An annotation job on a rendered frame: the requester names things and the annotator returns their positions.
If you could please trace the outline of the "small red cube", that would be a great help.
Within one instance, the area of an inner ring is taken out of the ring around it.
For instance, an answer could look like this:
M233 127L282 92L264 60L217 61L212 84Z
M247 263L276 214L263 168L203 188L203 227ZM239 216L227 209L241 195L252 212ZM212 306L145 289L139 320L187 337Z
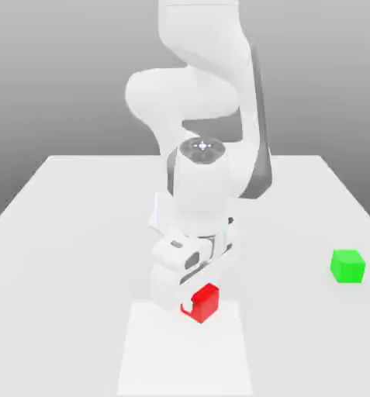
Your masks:
M208 283L191 297L191 308L180 306L181 312L198 323L204 323L218 308L220 290L214 284Z

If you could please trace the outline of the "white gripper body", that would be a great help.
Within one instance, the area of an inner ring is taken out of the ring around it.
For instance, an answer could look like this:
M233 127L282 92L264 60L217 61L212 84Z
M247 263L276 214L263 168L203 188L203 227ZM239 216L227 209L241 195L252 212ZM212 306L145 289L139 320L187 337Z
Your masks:
M237 262L237 248L228 244L213 253L207 239L163 239L153 249L150 270L152 299L162 308L189 306L191 297L211 283L221 285L223 274Z

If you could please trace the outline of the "small green cube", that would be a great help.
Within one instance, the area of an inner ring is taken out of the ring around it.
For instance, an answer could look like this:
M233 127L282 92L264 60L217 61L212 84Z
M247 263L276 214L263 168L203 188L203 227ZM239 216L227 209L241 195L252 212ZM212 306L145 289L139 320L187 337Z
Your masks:
M362 283L365 261L356 250L334 250L330 270L338 283Z

